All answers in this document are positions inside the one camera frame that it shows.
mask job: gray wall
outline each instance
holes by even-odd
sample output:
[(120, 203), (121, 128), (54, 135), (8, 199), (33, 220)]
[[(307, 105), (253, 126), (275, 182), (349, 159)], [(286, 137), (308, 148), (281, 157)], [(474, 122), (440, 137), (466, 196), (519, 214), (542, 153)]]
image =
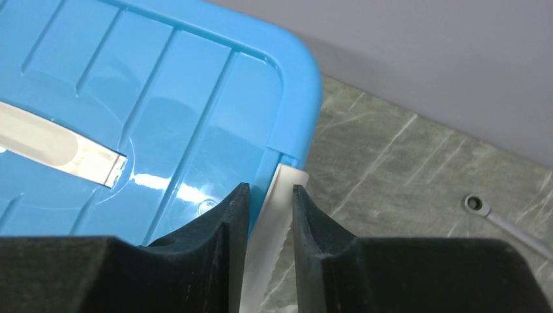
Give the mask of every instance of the gray wall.
[(213, 0), (299, 35), (323, 73), (553, 168), (552, 0)]

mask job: wrench head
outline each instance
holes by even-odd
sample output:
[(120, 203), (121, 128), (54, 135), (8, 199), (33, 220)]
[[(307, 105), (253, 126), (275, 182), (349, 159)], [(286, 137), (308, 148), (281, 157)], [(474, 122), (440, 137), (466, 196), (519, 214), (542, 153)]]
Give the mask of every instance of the wrench head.
[(482, 200), (480, 196), (469, 194), (463, 199), (465, 210), (474, 215), (486, 217), (492, 211), (492, 208)]

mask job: wrench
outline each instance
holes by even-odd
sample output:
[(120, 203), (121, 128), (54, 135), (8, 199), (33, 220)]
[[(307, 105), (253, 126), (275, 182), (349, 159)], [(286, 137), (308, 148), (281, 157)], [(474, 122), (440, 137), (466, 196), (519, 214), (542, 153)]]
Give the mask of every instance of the wrench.
[(525, 245), (534, 249), (534, 251), (553, 261), (553, 249), (551, 249), (551, 246), (523, 230), (520, 226), (506, 219), (503, 215), (492, 211), (489, 204), (484, 202), (479, 196), (470, 194), (464, 198), (463, 204), (469, 213), (487, 218), (491, 223), (499, 226), (514, 238), (517, 238)]

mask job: blue plastic surface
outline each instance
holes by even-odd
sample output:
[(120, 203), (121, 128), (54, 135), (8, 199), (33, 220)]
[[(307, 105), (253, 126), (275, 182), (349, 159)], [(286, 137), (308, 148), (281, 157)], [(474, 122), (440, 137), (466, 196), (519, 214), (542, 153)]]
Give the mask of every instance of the blue plastic surface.
[(0, 235), (146, 245), (242, 181), (252, 227), (278, 163), (305, 164), (321, 81), (293, 35), (209, 3), (0, 0), (0, 100), (128, 157), (109, 189), (0, 152)]

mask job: marble surface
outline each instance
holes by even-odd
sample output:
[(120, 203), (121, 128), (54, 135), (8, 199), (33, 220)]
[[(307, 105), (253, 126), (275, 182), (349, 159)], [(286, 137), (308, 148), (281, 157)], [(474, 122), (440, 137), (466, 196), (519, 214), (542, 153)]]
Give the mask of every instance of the marble surface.
[[(330, 78), (324, 91), (306, 165), (319, 208), (358, 236), (503, 239), (553, 299), (553, 264), (461, 206), (466, 194), (479, 194), (553, 243), (550, 170)], [(260, 312), (297, 312), (290, 233)]]

